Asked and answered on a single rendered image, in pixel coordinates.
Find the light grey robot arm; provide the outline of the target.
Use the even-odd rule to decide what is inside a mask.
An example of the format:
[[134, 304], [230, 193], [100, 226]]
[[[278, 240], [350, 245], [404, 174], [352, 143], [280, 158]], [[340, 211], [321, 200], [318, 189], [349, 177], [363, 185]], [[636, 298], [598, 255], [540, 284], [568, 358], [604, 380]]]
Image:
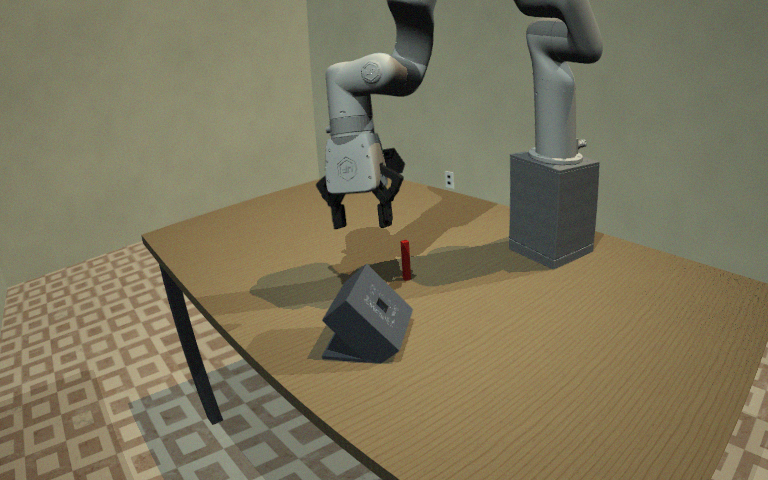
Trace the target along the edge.
[[[373, 53], [327, 68], [327, 133], [374, 131], [370, 94], [404, 97], [418, 89], [432, 53], [436, 1], [387, 0], [397, 30], [393, 54]], [[529, 157], [556, 165], [579, 164], [583, 156], [578, 149], [587, 142], [576, 138], [576, 84], [565, 61], [590, 64], [602, 55], [602, 37], [589, 0], [514, 2], [527, 16], [546, 17], [530, 23], [526, 31], [535, 105], [535, 148]]]

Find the dark red rectangular peg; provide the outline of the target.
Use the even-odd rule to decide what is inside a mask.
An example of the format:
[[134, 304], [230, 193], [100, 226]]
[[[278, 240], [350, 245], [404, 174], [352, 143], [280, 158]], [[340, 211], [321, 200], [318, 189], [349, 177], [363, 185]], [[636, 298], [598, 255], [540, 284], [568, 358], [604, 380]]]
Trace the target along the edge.
[[401, 241], [402, 273], [405, 281], [411, 280], [409, 241]]

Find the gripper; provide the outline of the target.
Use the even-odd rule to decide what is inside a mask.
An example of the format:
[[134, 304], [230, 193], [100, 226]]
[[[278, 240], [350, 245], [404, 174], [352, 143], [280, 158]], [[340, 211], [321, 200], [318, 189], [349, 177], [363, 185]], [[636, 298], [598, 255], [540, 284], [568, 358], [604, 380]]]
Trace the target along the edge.
[[[324, 176], [316, 187], [331, 207], [334, 229], [347, 225], [345, 206], [341, 204], [345, 195], [341, 194], [367, 192], [373, 192], [380, 201], [377, 205], [379, 226], [385, 228], [392, 225], [391, 202], [399, 192], [404, 177], [386, 167], [378, 133], [352, 132], [327, 139], [325, 174], [326, 179]], [[387, 190], [388, 178], [392, 182]]]

